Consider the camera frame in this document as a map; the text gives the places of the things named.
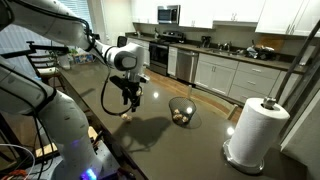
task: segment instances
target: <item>upper cabinet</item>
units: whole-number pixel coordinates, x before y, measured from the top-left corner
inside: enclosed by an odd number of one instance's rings
[[[156,0],[131,0],[132,22],[158,24]]]
[[[213,20],[216,22],[257,23],[265,0],[224,0],[215,2]]]
[[[319,7],[319,0],[266,0],[256,32],[307,36],[320,19]]]
[[[179,26],[212,28],[213,7],[215,1],[180,1]]]

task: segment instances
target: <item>kitchen counter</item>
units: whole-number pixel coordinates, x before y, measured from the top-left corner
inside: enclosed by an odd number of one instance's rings
[[[129,37],[134,38],[134,39],[138,39],[138,40],[143,40],[143,41],[154,40],[151,37],[140,37],[140,38],[138,38],[137,36],[129,36]],[[170,44],[170,46],[176,47],[179,49],[190,50],[190,51],[195,51],[198,53],[208,54],[208,55],[212,55],[212,56],[219,56],[222,58],[227,58],[227,59],[231,59],[231,60],[235,60],[235,61],[239,61],[239,62],[256,64],[256,65],[260,65],[260,66],[264,66],[264,67],[274,68],[274,69],[278,69],[281,71],[287,71],[291,65],[290,63],[281,62],[281,61],[264,61],[264,60],[258,60],[258,59],[253,59],[253,58],[247,58],[247,57],[240,56],[240,55],[228,56],[228,55],[223,55],[223,54],[219,54],[219,53],[213,53],[213,52],[209,52],[209,50],[212,48],[197,48],[197,46],[191,45],[191,44],[178,44],[177,43],[177,44]],[[304,74],[306,70],[307,70],[307,66],[297,66],[294,69],[294,73]]]
[[[151,79],[141,84],[144,96],[141,106],[130,124],[118,116],[105,113],[100,105],[100,94],[108,69],[99,62],[73,65],[61,70],[85,104],[112,136],[122,145],[149,179],[306,179],[306,167],[271,148],[265,169],[259,176],[243,174],[228,163],[222,154],[222,144],[230,138],[230,121],[217,116],[207,106],[196,101],[197,111],[189,128],[181,128],[171,120],[170,99],[178,96]],[[112,83],[106,88],[105,106],[113,112],[123,111],[122,93]]]

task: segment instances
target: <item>dishwasher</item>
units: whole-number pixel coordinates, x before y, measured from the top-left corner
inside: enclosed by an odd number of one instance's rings
[[[194,83],[198,65],[199,53],[178,50],[176,78]]]

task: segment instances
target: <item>microwave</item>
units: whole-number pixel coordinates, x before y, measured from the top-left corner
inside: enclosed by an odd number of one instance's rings
[[[180,5],[158,6],[159,24],[179,24]]]

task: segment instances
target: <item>backsplash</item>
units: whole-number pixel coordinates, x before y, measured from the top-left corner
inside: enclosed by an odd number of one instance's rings
[[[136,31],[153,34],[154,29],[160,32],[165,30],[175,30],[185,33],[188,40],[200,41],[201,36],[211,36],[211,42],[214,44],[232,42],[233,46],[247,48],[252,45],[252,40],[256,43],[263,35],[255,33],[255,27],[242,26],[216,26],[215,29],[180,27],[178,25],[164,24],[139,24],[133,23]],[[275,38],[284,39],[282,48],[278,53],[296,56],[302,48],[306,37],[274,35]],[[316,45],[319,38],[315,38],[311,44]]]

